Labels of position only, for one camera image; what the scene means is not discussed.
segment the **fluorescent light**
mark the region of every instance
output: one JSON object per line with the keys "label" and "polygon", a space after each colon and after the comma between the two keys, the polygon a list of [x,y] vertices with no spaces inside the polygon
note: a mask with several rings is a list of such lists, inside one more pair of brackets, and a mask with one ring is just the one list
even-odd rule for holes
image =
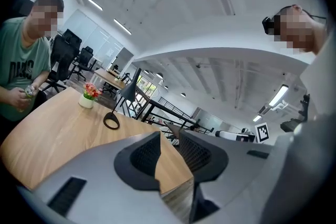
{"label": "fluorescent light", "polygon": [[101,6],[99,6],[96,2],[92,1],[92,0],[88,0],[89,2],[93,3],[94,6],[96,6],[97,8],[99,8],[100,10],[103,10],[103,8]]}
{"label": "fluorescent light", "polygon": [[101,32],[104,36],[106,36],[107,38],[109,38],[107,35],[105,35],[102,31],[99,31],[99,32]]}
{"label": "fluorescent light", "polygon": [[274,106],[284,96],[287,90],[288,90],[288,86],[282,85],[278,93],[272,99],[272,101],[269,102],[269,105]]}
{"label": "fluorescent light", "polygon": [[132,34],[131,32],[129,32],[120,22],[118,22],[116,19],[114,19],[114,22],[117,23],[122,29],[124,29],[128,34]]}
{"label": "fluorescent light", "polygon": [[121,47],[117,44],[117,43],[114,43],[116,46],[118,46],[120,49],[121,49]]}
{"label": "fluorescent light", "polygon": [[254,118],[254,122],[256,122],[256,121],[259,121],[261,119],[261,116],[260,115],[258,115],[258,116],[256,116],[255,118]]}

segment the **lamp shade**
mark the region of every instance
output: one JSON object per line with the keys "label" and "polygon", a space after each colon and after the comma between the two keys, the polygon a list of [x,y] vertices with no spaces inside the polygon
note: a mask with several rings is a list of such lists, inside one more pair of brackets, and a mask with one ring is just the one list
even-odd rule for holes
{"label": "lamp shade", "polygon": [[136,83],[138,81],[140,72],[141,68],[138,68],[133,76],[132,82],[127,84],[125,88],[120,90],[120,95],[128,101],[135,101],[135,88],[137,87]]}

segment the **green t-shirt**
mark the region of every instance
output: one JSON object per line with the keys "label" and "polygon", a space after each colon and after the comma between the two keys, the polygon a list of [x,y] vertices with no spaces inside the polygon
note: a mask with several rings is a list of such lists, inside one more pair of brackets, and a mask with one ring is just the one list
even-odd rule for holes
{"label": "green t-shirt", "polygon": [[[50,72],[49,42],[43,37],[29,48],[22,45],[22,27],[25,17],[5,21],[0,29],[0,86],[11,90],[25,89],[42,71]],[[0,103],[0,115],[10,121],[18,121],[29,114],[35,98],[23,112]]]}

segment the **desk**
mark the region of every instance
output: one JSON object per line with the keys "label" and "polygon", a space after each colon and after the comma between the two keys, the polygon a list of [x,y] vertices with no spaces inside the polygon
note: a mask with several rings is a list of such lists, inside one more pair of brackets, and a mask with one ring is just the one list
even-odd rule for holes
{"label": "desk", "polygon": [[181,127],[168,123],[168,122],[164,122],[164,124],[169,128],[169,130],[172,131],[173,135],[176,136],[177,139],[180,139],[180,129]]}
{"label": "desk", "polygon": [[97,57],[95,57],[95,56],[93,56],[92,58],[94,59],[94,61],[93,61],[93,63],[90,65],[90,71],[92,70],[92,67],[94,67],[94,65],[96,64],[97,61],[103,63],[102,60],[99,60],[99,59],[98,59]]}
{"label": "desk", "polygon": [[114,72],[112,69],[107,70],[107,72],[110,73],[111,75],[115,76],[115,77],[119,76],[119,74]]}
{"label": "desk", "polygon": [[120,80],[115,81],[114,80],[115,77],[111,75],[110,73],[108,73],[107,71],[105,71],[103,68],[100,68],[94,71],[94,75],[92,76],[90,82],[95,84],[98,78],[106,81],[108,84],[116,87],[119,90],[125,87],[125,83],[123,81],[120,81]]}
{"label": "desk", "polygon": [[[29,189],[89,148],[160,130],[119,113],[120,128],[108,129],[103,117],[111,110],[98,103],[92,109],[82,108],[79,97],[71,87],[55,95],[23,119],[0,147],[8,171]],[[182,156],[161,134],[161,156],[155,170],[161,193],[192,177]]]}

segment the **hand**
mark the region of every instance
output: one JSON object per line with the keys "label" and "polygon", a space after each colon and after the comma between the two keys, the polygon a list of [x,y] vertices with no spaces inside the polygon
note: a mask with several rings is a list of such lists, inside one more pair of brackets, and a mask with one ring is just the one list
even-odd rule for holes
{"label": "hand", "polygon": [[8,92],[8,102],[17,109],[25,110],[30,104],[30,99],[26,97],[24,89],[15,87]]}
{"label": "hand", "polygon": [[33,82],[32,85],[34,87],[34,92],[33,92],[33,96],[36,96],[37,95],[37,92],[38,92],[38,88],[40,87],[40,85],[38,85],[37,83]]}

